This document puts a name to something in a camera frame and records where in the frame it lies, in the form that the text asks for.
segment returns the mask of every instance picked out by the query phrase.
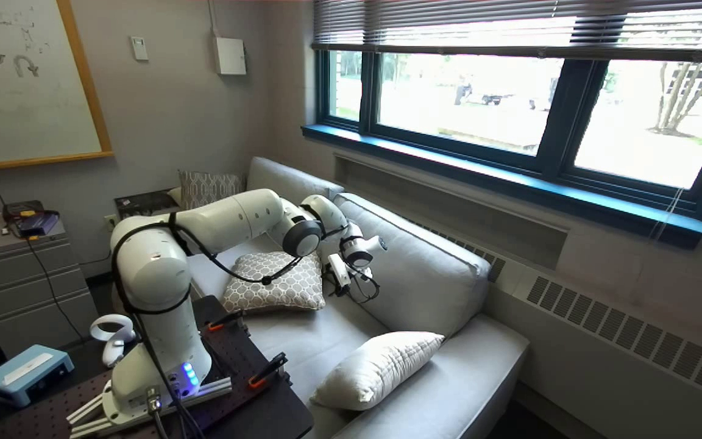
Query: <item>pillow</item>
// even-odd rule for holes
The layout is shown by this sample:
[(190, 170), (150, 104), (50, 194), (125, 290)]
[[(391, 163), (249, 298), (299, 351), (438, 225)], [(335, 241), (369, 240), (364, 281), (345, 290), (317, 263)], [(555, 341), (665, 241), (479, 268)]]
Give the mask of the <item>pillow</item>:
[[(243, 279), (263, 279), (281, 271), (291, 261), (292, 257), (286, 252), (247, 253), (237, 258), (232, 271)], [(226, 290), (221, 294), (221, 307), (226, 313), (324, 307), (321, 266), (317, 253), (304, 257), (292, 271), (276, 279), (270, 285), (230, 279)]]
[(243, 191), (243, 179), (237, 172), (195, 172), (180, 170), (180, 208), (190, 210)]
[(340, 409), (371, 409), (414, 375), (441, 346), (434, 332), (391, 332), (369, 338), (319, 386), (315, 402)]
[(180, 185), (167, 191), (167, 194), (173, 198), (176, 205), (182, 205), (182, 191), (180, 191)]

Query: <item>outdoor view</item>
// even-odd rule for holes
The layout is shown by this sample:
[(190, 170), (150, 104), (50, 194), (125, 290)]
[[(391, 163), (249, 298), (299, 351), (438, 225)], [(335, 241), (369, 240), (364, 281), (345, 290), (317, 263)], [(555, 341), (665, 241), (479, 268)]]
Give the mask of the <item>outdoor view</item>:
[[(377, 121), (536, 157), (564, 62), (386, 53)], [(358, 119), (360, 55), (331, 55), (331, 107)]]
[(702, 169), (702, 63), (611, 62), (575, 165), (691, 188)]
[(329, 53), (329, 115), (341, 119), (358, 119), (360, 104), (360, 53)]

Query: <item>radiator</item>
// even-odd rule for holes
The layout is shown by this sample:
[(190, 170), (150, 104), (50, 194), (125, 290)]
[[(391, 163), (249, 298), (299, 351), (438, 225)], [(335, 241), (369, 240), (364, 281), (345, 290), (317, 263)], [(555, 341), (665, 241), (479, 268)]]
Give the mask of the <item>radiator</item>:
[(488, 313), (532, 338), (521, 381), (604, 436), (702, 436), (702, 346), (507, 261)]

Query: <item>whiteboard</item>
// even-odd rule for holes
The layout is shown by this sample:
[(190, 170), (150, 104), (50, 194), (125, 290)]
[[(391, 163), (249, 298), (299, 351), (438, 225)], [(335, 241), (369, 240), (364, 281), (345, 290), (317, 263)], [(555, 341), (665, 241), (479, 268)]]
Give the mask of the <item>whiteboard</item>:
[(68, 0), (0, 0), (0, 169), (111, 157)]

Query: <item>couch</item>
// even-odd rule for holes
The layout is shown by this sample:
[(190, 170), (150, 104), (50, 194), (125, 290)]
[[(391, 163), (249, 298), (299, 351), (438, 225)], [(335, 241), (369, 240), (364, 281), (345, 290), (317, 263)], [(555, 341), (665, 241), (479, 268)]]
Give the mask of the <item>couch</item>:
[[(373, 263), (380, 282), (376, 299), (327, 298), (319, 313), (247, 316), (265, 355), (288, 353), (292, 390), (315, 420), (310, 436), (488, 436), (513, 398), (529, 346), (521, 335), (483, 314), (491, 263), (337, 182), (270, 158), (252, 160), (247, 188), (273, 188), (295, 205), (321, 192), (365, 235), (380, 235), (388, 243)], [(254, 240), (217, 258), (235, 266), (241, 253), (268, 247)], [(190, 257), (190, 272), (200, 294), (225, 294), (226, 276), (206, 257)], [(371, 336), (397, 330), (438, 332), (447, 338), (420, 374), (369, 411), (329, 409), (313, 401), (341, 358)]]

